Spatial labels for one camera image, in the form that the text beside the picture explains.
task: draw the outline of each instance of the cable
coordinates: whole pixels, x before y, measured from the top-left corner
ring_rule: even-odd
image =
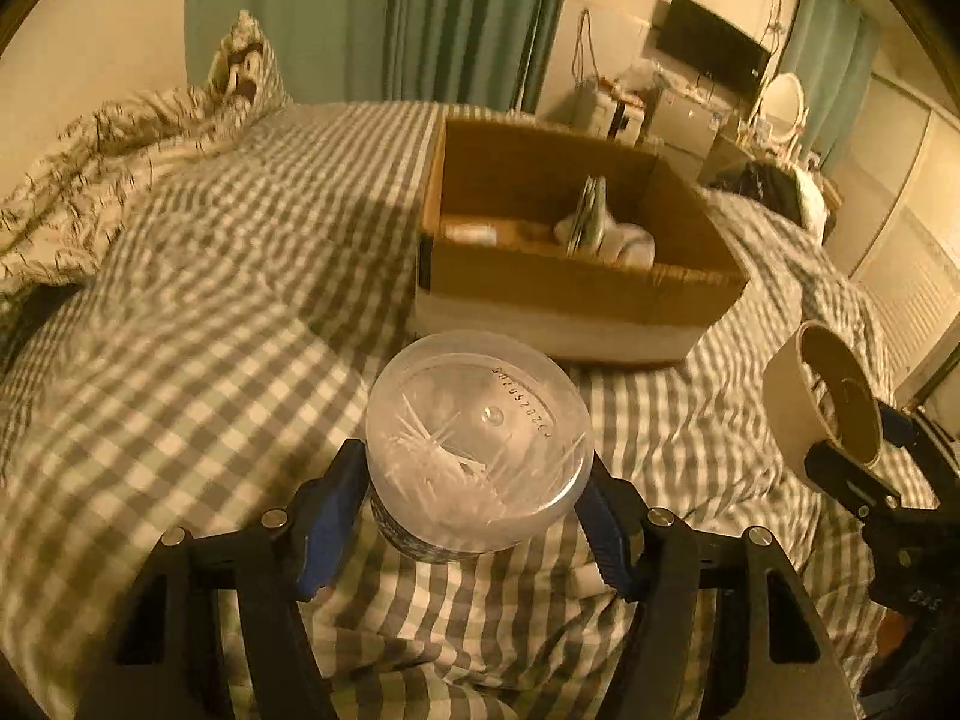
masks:
[[[767,18],[767,28],[764,30],[763,37],[760,38],[762,43],[766,40],[767,35],[773,33],[773,47],[770,50],[771,55],[774,55],[781,46],[781,31],[784,31],[784,26],[781,23],[781,18],[784,15],[784,0],[770,0],[770,15]]]
[[[770,14],[767,15],[767,25],[763,28],[763,34],[760,35],[760,39],[757,39],[757,32],[754,31],[754,40],[758,43],[762,43],[764,38],[767,36],[767,32],[770,31],[770,17],[773,15],[774,0],[770,0]]]
[[[585,7],[580,11],[577,20],[577,42],[573,46],[573,60],[570,63],[570,74],[577,86],[584,83],[584,25],[587,27],[587,46],[590,50],[590,64],[593,65],[593,77],[600,80],[600,71],[597,70],[597,58],[593,52],[593,29],[590,22],[590,9]]]

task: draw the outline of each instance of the checkered bedsheet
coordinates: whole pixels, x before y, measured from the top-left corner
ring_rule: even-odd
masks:
[[[18,356],[0,384],[0,648],[53,720],[71,716],[112,606],[163,530],[242,526],[362,434],[377,372],[412,339],[416,206],[444,114],[391,103],[263,119],[158,184],[95,283]],[[856,522],[785,470],[760,375],[801,319],[821,319],[889,397],[883,341],[802,230],[734,196],[710,205],[752,276],[736,306],[675,370],[568,372],[600,454],[651,506],[776,535],[856,683],[880,618],[870,557]],[[904,458],[887,451],[880,473],[906,504],[931,505]],[[421,565],[366,504],[335,589],[304,606],[338,712],[591,716],[632,610],[584,580],[589,565],[573,516],[475,563]],[[234,699],[256,714],[224,605]]]

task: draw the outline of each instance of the metal screw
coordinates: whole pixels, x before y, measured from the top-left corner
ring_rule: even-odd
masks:
[[[160,537],[160,543],[165,547],[175,547],[178,544],[184,543],[184,538],[186,538],[186,531],[184,531],[181,526],[174,525],[174,527],[163,532],[163,536]]]
[[[760,525],[755,525],[750,528],[747,536],[750,538],[750,541],[758,547],[768,547],[774,542],[774,535],[766,528],[761,528]]]
[[[673,512],[669,511],[669,509],[661,509],[657,507],[656,509],[650,509],[650,511],[647,512],[647,519],[649,519],[650,522],[653,525],[656,525],[658,528],[669,528],[671,525],[673,525],[673,521],[676,518],[674,517]]]
[[[287,524],[287,512],[283,509],[270,509],[269,512],[263,512],[260,523],[264,528],[282,528]]]

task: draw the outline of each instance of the television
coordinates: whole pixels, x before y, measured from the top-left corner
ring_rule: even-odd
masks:
[[[693,0],[670,2],[656,48],[750,101],[770,61],[750,35]]]

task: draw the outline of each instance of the rumpled duvet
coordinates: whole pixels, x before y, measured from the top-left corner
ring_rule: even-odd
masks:
[[[229,148],[288,101],[270,44],[242,11],[203,86],[106,103],[69,124],[56,149],[0,199],[0,341],[32,286],[96,274],[157,181]]]

